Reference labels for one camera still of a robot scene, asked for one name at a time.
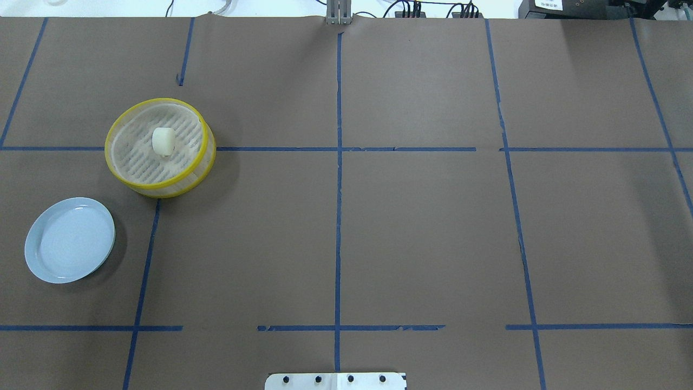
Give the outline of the yellow plastic steamer basket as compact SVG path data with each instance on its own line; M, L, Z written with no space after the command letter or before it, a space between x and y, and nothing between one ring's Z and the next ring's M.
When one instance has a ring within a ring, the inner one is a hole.
M169 155L154 149L154 133L171 130ZM134 192L172 198L193 190L214 164L216 140L205 119L186 102L149 99L124 111L111 126L104 145L111 173Z

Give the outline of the aluminium frame post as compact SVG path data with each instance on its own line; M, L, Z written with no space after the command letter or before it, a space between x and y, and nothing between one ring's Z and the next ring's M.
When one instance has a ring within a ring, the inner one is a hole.
M327 25L348 25L352 23L353 12L351 0L326 0Z

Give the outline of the black usb hub right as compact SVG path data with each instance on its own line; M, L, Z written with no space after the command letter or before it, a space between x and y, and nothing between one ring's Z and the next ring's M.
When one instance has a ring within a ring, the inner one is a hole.
M477 8L471 10L453 11L449 15L453 19L483 19L483 14Z

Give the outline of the light blue plate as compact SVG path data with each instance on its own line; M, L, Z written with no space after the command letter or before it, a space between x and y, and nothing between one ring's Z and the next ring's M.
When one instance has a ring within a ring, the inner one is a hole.
M44 282L65 284L96 271L115 243L111 212L93 198L72 197L48 207L24 244L28 269Z

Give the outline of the black usb hub left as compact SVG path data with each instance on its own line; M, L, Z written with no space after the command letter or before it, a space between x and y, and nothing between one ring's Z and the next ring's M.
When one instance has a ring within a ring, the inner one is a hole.
M420 8L406 8L395 12L395 18L397 19L423 19L426 17L426 13Z

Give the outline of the black usb hub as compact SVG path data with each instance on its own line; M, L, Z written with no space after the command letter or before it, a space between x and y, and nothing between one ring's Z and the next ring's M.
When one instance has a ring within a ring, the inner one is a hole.
M395 18L397 19L423 19L426 17L426 13L420 8L406 8L395 12Z
M453 19L483 19L483 14L477 8L471 10L453 11L449 15Z

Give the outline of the brown paper table cover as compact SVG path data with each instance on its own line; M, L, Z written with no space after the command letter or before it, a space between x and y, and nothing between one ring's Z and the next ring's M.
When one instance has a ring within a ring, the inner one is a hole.
M151 198L104 145L149 99L216 140ZM28 269L67 198L114 218ZM691 23L2 17L2 388L691 388Z

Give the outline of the white pedestal base plate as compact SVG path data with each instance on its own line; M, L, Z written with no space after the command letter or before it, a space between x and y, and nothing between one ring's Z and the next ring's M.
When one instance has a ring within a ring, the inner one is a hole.
M275 373L265 380L265 389L406 389L405 373Z

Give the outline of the black computer box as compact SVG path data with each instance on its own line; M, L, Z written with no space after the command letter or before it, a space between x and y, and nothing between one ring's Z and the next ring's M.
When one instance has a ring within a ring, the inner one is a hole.
M650 20L667 1L522 1L519 19Z

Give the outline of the white steamed bun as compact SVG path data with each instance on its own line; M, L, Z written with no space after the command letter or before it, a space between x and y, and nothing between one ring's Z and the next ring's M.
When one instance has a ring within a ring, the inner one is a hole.
M162 158L168 158L175 151L175 131L170 127L157 127L151 137L152 149Z

